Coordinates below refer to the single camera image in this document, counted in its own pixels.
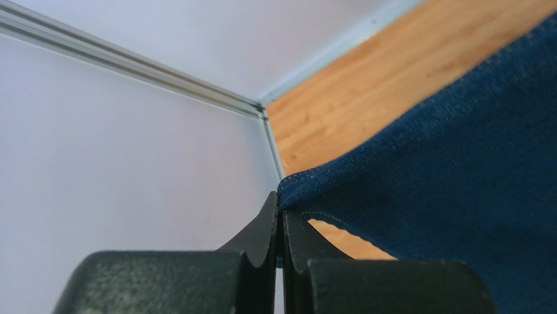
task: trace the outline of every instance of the wood grain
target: wood grain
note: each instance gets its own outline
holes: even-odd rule
[[[287,175],[324,164],[389,125],[557,10],[555,0],[429,0],[267,108]],[[389,258],[311,224],[355,258]]]

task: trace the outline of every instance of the metal edge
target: metal edge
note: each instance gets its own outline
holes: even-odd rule
[[[321,52],[312,60],[309,60],[287,77],[286,80],[272,88],[271,91],[266,93],[260,100],[261,105],[266,107],[287,94],[296,86],[300,85],[422,2],[423,0],[393,0],[387,5],[379,8],[363,24],[349,31],[343,38],[338,40],[327,50]]]
[[[284,168],[282,166],[282,161],[280,159],[279,149],[277,148],[277,142],[275,141],[275,135],[273,134],[273,129],[269,123],[269,115],[267,110],[263,109],[263,127],[265,128],[265,134],[267,136],[267,141],[269,142],[269,148],[271,149],[271,155],[273,156],[273,163],[275,165],[275,174],[280,182],[285,178]]]
[[[256,101],[215,87],[7,0],[0,0],[0,33],[244,116],[264,119],[262,107]]]

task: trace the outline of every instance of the white wall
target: white wall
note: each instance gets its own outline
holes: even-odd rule
[[[0,69],[2,314],[94,251],[215,249],[277,186],[257,120],[4,35]]]
[[[318,69],[320,58],[331,61],[336,44],[346,48],[347,34],[350,45],[419,2],[13,1],[253,100],[307,76],[304,69]],[[354,29],[365,33],[353,36]]]

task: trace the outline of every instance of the wooden surface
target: wooden surface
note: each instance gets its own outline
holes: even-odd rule
[[[417,6],[270,104],[286,174],[357,147],[555,10],[556,0],[429,0]],[[339,238],[325,224],[317,228]],[[348,247],[359,239],[349,238],[335,244]],[[382,256],[359,248],[358,257]]]

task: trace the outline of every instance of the blue cloth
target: blue cloth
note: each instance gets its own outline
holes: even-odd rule
[[[278,192],[397,258],[466,262],[501,313],[557,313],[557,14]]]

